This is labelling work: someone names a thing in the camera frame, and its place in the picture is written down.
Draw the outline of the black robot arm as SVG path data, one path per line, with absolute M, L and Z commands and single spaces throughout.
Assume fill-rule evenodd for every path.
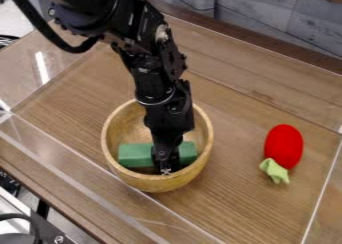
M 152 136 L 149 156 L 156 172 L 181 168 L 179 146 L 193 130 L 189 82 L 181 78 L 187 56 L 179 51 L 164 15 L 148 0 L 48 0 L 48 14 L 61 29 L 82 36 L 73 46 L 57 35 L 29 0 L 12 0 L 36 30 L 62 51 L 88 51 L 108 44 L 134 83 L 134 98 L 144 107 L 144 125 Z

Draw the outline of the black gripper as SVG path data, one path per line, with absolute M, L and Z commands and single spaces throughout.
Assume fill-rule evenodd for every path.
M 161 86 L 137 81 L 134 96 L 145 109 L 144 125 L 152 136 L 152 162 L 160 175 L 180 170 L 179 145 L 183 135 L 195 128 L 191 86 L 180 79 L 156 97 Z

